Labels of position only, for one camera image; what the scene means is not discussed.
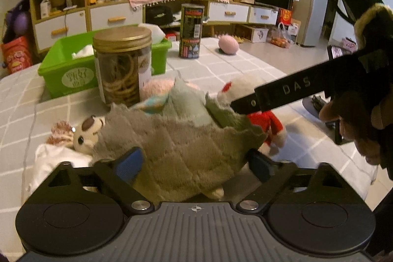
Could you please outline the grey plush hedgehog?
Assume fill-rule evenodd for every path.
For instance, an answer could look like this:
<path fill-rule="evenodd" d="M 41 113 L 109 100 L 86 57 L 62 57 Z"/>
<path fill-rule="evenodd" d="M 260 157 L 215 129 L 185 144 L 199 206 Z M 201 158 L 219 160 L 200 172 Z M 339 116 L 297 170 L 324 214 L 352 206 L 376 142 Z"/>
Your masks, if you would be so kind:
<path fill-rule="evenodd" d="M 244 167 L 247 151 L 259 148 L 266 132 L 229 103 L 212 98 L 181 79 L 163 94 L 132 106 L 112 106 L 75 128 L 75 151 L 94 162 L 117 160 L 142 149 L 138 172 L 126 175 L 153 203 L 182 202 L 203 194 L 224 197 L 223 185 Z"/>

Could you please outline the white small pillow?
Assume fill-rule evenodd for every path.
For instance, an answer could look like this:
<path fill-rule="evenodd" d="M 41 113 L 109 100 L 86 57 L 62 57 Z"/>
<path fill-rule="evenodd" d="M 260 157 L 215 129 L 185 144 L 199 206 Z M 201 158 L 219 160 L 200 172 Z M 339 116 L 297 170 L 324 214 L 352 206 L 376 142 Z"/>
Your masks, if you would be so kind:
<path fill-rule="evenodd" d="M 92 156 L 64 146 L 40 144 L 35 151 L 33 165 L 23 170 L 22 204 L 61 162 L 70 162 L 73 167 L 88 167 L 92 163 Z"/>

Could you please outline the pink fluffy plush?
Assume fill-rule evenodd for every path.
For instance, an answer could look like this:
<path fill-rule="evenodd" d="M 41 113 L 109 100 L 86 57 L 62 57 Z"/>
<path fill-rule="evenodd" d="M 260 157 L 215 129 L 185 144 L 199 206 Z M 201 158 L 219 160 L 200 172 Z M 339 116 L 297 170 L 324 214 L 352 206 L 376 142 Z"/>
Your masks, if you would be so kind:
<path fill-rule="evenodd" d="M 196 94 L 199 98 L 205 95 L 197 85 L 181 78 L 152 79 L 140 90 L 140 101 L 143 102 L 152 97 L 179 98 L 186 94 Z"/>

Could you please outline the white red plush toy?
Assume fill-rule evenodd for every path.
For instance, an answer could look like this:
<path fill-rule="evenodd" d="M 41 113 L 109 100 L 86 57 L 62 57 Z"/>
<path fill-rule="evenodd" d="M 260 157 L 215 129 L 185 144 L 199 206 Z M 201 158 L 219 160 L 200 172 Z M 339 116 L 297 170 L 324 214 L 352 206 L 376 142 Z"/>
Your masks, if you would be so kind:
<path fill-rule="evenodd" d="M 264 84 L 266 80 L 260 76 L 252 74 L 242 74 L 228 81 L 221 91 L 217 94 L 217 100 L 229 106 L 233 100 L 245 97 L 254 91 L 254 88 Z M 272 111 L 255 112 L 247 116 L 254 125 L 258 125 L 267 133 L 259 151 L 266 156 L 270 156 L 271 146 L 274 144 L 277 148 L 283 148 L 287 138 L 287 131 L 281 121 Z"/>

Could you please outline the bunny doll teal dress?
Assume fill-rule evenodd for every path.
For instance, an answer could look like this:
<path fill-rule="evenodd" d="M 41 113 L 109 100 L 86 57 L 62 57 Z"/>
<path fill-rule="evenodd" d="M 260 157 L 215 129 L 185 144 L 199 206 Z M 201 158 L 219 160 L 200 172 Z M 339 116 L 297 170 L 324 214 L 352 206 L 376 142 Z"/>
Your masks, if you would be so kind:
<path fill-rule="evenodd" d="M 57 122 L 46 143 L 82 154 L 134 146 L 144 150 L 167 148 L 181 144 L 183 138 L 191 139 L 210 122 L 205 96 L 152 97 L 130 108 L 113 105 L 105 117 L 90 116 L 78 128 Z"/>

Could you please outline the white rabbit hand puppet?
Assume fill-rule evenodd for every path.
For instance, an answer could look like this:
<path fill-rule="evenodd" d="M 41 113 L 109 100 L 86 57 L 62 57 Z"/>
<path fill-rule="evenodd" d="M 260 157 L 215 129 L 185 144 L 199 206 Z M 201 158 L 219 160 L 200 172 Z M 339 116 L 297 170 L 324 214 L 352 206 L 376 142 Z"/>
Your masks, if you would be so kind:
<path fill-rule="evenodd" d="M 71 54 L 72 59 L 84 58 L 84 57 L 93 56 L 93 55 L 94 55 L 94 49 L 91 44 L 84 46 L 77 53 Z"/>

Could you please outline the white sponge block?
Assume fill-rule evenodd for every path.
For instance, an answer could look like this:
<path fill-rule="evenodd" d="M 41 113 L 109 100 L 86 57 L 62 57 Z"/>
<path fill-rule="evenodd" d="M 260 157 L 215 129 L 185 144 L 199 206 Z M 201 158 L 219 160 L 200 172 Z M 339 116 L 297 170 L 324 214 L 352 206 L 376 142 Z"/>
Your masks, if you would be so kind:
<path fill-rule="evenodd" d="M 138 24 L 138 26 L 147 28 L 151 31 L 152 44 L 159 44 L 165 38 L 165 33 L 158 25 L 149 24 L 149 23 L 140 23 Z"/>

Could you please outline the grey checkered tablecloth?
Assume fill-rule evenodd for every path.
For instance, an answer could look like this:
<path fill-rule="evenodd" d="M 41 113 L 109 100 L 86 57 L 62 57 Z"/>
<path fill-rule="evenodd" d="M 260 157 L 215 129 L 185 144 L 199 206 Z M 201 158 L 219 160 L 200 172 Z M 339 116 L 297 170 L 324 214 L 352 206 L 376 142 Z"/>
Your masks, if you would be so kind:
<path fill-rule="evenodd" d="M 168 52 L 166 78 L 177 76 L 210 94 L 240 74 L 272 81 L 328 58 L 326 45 L 289 49 L 246 42 L 234 56 L 220 55 L 215 39 L 205 39 L 197 60 L 182 60 L 176 46 Z M 29 193 L 35 151 L 59 120 L 73 125 L 90 115 L 106 113 L 97 89 L 57 99 L 49 97 L 45 82 L 31 67 L 1 80 L 1 253 L 10 261 L 23 254 L 15 231 L 16 213 Z M 369 165 L 352 143 L 338 146 L 326 125 L 309 114 L 301 102 L 275 110 L 287 130 L 283 148 L 272 148 L 275 160 L 292 160 L 301 167 L 331 163 L 350 182 L 369 207 L 384 193 L 377 187 L 379 169 Z"/>

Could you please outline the green plastic bin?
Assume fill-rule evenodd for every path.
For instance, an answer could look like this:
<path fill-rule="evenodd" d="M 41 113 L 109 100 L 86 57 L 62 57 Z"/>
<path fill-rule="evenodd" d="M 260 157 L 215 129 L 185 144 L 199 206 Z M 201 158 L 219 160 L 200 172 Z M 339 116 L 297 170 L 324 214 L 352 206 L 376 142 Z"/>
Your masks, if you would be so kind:
<path fill-rule="evenodd" d="M 100 30 L 59 39 L 49 50 L 38 74 L 44 78 L 51 97 L 58 98 L 89 88 L 98 88 L 95 54 L 78 59 L 72 59 L 71 56 L 84 46 L 93 45 L 93 35 L 98 31 Z M 165 61 L 154 60 L 153 56 L 167 51 L 170 47 L 170 41 L 166 38 L 159 44 L 151 44 L 151 76 L 165 71 Z"/>

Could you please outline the gold lid glass jar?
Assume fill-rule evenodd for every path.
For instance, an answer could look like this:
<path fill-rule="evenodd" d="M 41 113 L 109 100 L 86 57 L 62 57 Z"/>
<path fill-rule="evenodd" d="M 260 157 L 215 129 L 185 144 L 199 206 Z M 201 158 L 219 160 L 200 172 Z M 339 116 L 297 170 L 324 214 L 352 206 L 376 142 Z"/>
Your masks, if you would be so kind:
<path fill-rule="evenodd" d="M 93 35 L 98 87 L 106 105 L 133 106 L 151 78 L 151 30 L 121 26 Z"/>

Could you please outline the pink knitted ball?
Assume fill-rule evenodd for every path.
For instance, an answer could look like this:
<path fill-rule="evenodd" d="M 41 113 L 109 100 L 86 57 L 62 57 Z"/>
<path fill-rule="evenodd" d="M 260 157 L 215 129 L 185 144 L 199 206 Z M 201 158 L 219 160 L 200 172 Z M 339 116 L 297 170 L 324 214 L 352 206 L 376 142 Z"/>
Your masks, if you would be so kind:
<path fill-rule="evenodd" d="M 235 55 L 239 50 L 237 40 L 230 35 L 223 35 L 219 37 L 219 49 L 226 55 Z"/>

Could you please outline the red printed bag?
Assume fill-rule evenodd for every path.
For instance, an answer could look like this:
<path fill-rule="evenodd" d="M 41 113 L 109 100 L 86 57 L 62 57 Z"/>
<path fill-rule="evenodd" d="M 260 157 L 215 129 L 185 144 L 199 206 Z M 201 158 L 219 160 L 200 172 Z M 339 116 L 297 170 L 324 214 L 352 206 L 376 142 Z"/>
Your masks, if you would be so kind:
<path fill-rule="evenodd" d="M 3 62 L 9 74 L 28 69 L 33 65 L 29 41 L 25 36 L 18 37 L 11 42 L 1 45 Z"/>

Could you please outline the dark cylindrical snack can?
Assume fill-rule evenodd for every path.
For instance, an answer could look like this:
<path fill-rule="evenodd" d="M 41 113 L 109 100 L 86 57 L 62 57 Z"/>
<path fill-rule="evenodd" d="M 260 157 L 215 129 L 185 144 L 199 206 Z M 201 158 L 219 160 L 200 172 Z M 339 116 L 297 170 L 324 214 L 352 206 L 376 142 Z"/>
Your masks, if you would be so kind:
<path fill-rule="evenodd" d="M 179 37 L 179 57 L 199 58 L 202 37 L 202 21 L 205 8 L 191 3 L 182 4 L 181 30 Z"/>

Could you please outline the purple plush toy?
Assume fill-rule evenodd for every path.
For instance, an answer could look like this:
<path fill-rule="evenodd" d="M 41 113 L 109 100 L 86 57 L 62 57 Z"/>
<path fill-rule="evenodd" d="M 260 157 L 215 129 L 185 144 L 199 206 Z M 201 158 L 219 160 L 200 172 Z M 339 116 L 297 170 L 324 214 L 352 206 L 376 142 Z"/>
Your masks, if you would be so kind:
<path fill-rule="evenodd" d="M 21 0 L 5 16 L 3 43 L 9 43 L 27 33 L 31 24 L 30 1 Z"/>

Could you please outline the wooden white drawer cabinet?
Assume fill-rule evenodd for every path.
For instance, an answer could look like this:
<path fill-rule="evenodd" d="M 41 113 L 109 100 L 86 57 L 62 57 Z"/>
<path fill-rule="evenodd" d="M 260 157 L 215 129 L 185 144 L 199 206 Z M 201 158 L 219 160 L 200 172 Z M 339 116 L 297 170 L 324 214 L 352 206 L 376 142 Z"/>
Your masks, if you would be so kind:
<path fill-rule="evenodd" d="M 35 36 L 36 52 L 45 54 L 61 38 L 123 25 L 135 25 L 145 22 L 145 9 L 156 5 L 165 5 L 173 11 L 180 9 L 183 3 L 195 3 L 205 7 L 204 25 L 249 24 L 251 23 L 250 4 L 219 3 L 208 0 L 175 0 L 156 5 L 132 8 L 128 0 L 104 1 L 92 5 L 89 0 L 71 0 L 70 9 L 58 9 L 55 14 L 41 17 L 41 2 L 29 0 L 31 20 Z"/>

